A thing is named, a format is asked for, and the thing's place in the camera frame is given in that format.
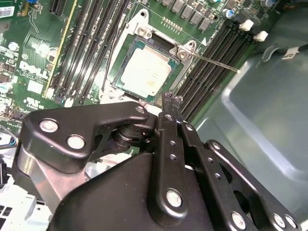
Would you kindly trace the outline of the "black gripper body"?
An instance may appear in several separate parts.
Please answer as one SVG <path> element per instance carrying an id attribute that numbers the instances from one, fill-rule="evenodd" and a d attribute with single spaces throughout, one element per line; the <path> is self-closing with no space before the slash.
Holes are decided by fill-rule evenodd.
<path id="1" fill-rule="evenodd" d="M 70 192 L 51 231 L 166 231 L 147 208 L 152 154 L 138 154 Z"/>

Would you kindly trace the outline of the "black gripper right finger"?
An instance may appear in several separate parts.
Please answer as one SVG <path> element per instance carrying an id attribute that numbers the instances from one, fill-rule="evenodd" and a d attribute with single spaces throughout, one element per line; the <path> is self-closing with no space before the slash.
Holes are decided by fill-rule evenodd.
<path id="1" fill-rule="evenodd" d="M 180 112 L 173 109 L 184 141 L 185 160 L 197 175 L 216 231 L 300 231 L 298 220 L 218 141 L 202 142 Z"/>

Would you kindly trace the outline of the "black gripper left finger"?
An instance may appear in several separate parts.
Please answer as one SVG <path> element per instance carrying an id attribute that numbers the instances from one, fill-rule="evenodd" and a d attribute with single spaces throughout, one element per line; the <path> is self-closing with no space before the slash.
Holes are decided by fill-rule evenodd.
<path id="1" fill-rule="evenodd" d="M 39 110 L 28 114 L 13 161 L 17 184 L 36 192 L 53 215 L 74 189 L 138 155 L 152 154 L 147 208 L 156 223 L 188 214 L 183 139 L 172 93 L 154 115 L 137 102 Z"/>

